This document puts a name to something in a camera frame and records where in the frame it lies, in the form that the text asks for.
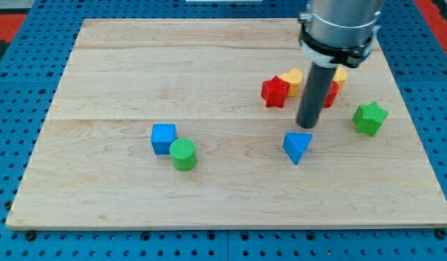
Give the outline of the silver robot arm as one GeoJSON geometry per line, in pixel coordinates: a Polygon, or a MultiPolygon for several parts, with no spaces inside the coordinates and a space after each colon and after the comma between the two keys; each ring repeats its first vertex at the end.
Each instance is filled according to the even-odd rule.
{"type": "Polygon", "coordinates": [[[311,0],[298,15],[299,43],[320,67],[357,68],[377,40],[384,0],[311,0]]]}

